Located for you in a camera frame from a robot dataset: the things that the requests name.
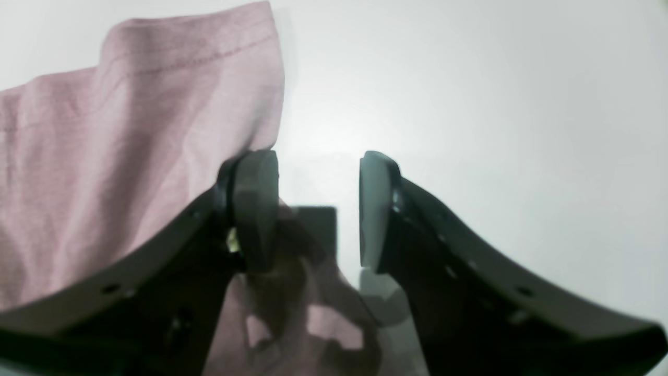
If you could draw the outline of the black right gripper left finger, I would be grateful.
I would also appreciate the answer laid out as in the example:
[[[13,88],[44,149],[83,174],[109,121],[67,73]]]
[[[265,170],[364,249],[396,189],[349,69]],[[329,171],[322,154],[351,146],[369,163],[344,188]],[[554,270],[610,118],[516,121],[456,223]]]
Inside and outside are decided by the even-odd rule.
[[[226,290],[269,272],[276,152],[222,164],[216,183],[102,271],[2,313],[2,375],[200,375]]]

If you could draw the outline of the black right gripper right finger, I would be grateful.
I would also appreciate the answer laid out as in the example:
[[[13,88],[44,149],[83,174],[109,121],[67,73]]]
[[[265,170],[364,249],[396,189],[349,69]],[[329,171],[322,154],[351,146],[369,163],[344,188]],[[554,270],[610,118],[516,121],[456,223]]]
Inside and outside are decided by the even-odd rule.
[[[606,309],[515,263],[384,153],[359,169],[360,264],[407,297],[431,375],[646,375],[659,323]]]

